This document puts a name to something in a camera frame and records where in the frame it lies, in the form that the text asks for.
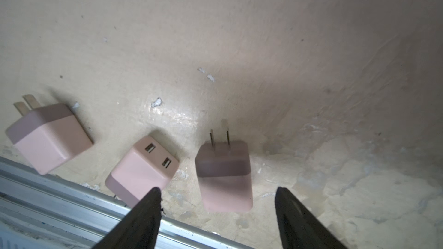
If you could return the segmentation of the pink plug cube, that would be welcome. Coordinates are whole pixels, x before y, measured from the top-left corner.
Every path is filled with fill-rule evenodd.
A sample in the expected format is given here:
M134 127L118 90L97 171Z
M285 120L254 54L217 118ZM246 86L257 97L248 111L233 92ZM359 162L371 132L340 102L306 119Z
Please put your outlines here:
M179 161L153 137L137 141L113 168L105 185L130 208L158 187L163 190L172 180Z
M226 140L200 146L195 168L205 209L218 213L246 213L253 207L251 162L248 144L232 141L229 131Z
M63 103L41 105L34 95L13 104L21 114L5 134L41 175L46 175L93 146L76 115Z

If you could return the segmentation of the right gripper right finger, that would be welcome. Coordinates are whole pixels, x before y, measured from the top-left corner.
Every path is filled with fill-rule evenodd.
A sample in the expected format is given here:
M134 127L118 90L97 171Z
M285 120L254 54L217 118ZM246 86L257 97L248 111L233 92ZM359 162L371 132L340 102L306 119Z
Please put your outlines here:
M275 210L284 249L345 248L289 189L278 187Z

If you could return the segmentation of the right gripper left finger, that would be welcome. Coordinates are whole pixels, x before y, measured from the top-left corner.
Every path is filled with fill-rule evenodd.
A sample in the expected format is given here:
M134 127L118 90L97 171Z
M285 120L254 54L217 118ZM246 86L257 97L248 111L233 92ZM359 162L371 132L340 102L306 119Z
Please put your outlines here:
M95 249L153 249L162 219L161 190L151 189Z

